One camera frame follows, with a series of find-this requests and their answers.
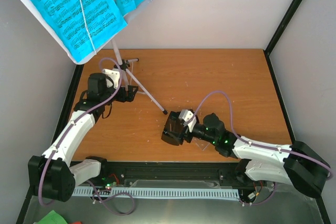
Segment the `black metronome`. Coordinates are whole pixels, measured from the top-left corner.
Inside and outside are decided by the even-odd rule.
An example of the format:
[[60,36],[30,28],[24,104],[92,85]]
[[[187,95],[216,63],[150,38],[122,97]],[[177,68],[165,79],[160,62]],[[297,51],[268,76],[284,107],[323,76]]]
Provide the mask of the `black metronome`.
[[179,119],[180,113],[170,112],[161,135],[161,140],[174,146],[182,145],[184,141],[184,125]]

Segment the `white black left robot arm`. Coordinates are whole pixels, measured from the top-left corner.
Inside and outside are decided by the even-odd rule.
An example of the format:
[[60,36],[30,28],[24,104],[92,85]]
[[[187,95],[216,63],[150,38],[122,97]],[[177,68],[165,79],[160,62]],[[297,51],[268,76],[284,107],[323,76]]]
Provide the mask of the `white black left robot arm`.
[[100,184],[108,180],[109,170],[102,165],[106,159],[89,157],[76,165],[71,161],[83,138],[104,117],[105,107],[113,101],[132,102],[138,89],[123,87],[117,69],[89,76],[87,89],[63,131],[41,156],[32,156],[28,162],[29,183],[41,205],[44,199],[68,201],[74,189],[91,178]]

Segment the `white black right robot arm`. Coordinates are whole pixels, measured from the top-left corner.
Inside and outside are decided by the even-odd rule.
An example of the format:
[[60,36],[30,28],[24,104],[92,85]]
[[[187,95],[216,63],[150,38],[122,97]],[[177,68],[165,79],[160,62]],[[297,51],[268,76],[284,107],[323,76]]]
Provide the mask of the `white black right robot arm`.
[[200,122],[197,111],[170,112],[161,139],[180,146],[194,138],[212,144],[223,157],[238,159],[236,178],[242,183],[264,180],[287,184],[305,196],[318,198],[326,181],[333,178],[330,165],[304,142],[260,142],[226,129],[215,113]]

